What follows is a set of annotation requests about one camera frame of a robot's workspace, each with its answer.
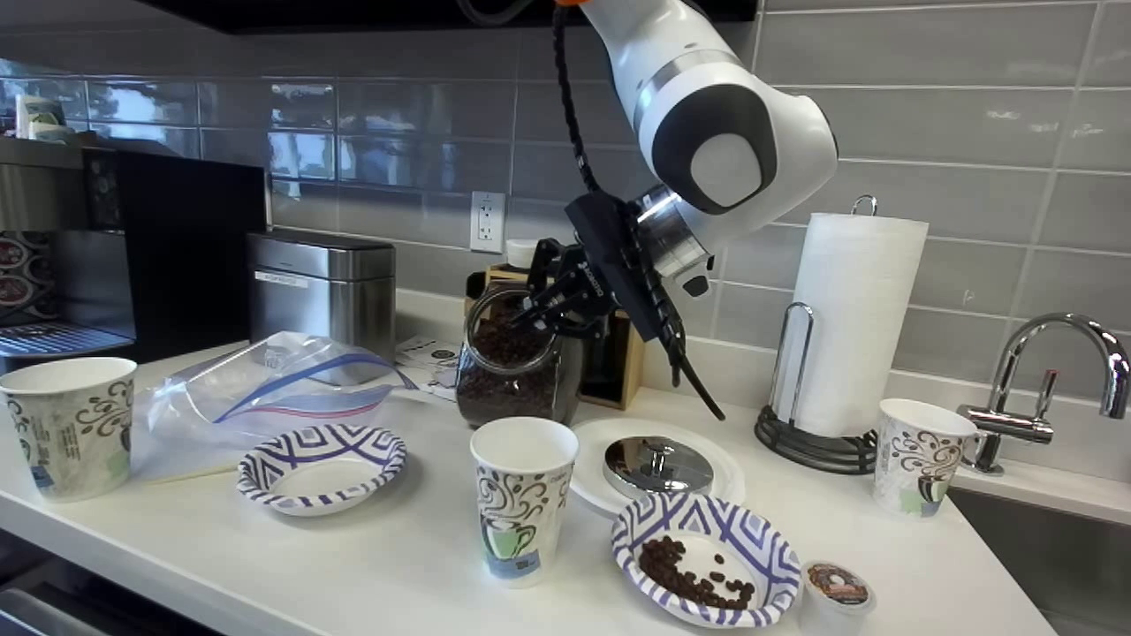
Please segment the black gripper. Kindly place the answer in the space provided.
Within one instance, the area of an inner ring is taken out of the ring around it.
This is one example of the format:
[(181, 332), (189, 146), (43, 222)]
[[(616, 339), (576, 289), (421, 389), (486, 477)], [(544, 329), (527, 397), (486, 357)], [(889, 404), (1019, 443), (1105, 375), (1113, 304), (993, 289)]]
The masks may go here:
[(585, 192), (566, 210), (566, 217), (576, 226), (582, 251), (562, 240), (538, 244), (527, 271), (523, 318), (539, 329), (585, 329), (589, 266), (636, 332), (665, 346), (671, 387), (687, 379), (710, 417), (725, 422), (725, 409), (687, 357), (681, 318), (636, 238), (636, 206), (603, 192)]

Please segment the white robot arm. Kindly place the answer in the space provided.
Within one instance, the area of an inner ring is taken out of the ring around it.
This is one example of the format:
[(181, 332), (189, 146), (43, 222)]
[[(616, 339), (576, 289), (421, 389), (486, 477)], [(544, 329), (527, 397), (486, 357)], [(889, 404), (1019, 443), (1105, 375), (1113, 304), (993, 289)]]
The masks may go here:
[[(573, 10), (608, 52), (621, 117), (655, 176), (636, 198), (612, 196), (582, 150), (566, 61)], [(810, 97), (756, 77), (687, 0), (555, 0), (550, 41), (582, 196), (566, 210), (576, 240), (538, 244), (517, 324), (582, 339), (625, 315), (644, 339), (665, 346), (671, 383), (688, 383), (725, 417), (687, 354), (669, 282), (688, 298), (708, 292), (715, 253), (697, 238), (703, 222), (764, 226), (834, 176), (827, 114)]]

